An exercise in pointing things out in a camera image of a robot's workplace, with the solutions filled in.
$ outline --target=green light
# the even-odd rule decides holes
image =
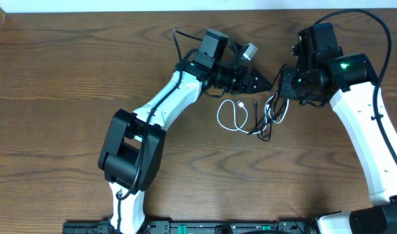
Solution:
[[[348,65],[349,65],[349,64],[340,64],[340,66],[341,66],[342,69],[347,69]]]

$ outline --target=white wall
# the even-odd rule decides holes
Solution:
[[[397,8],[397,0],[0,0],[6,13]]]

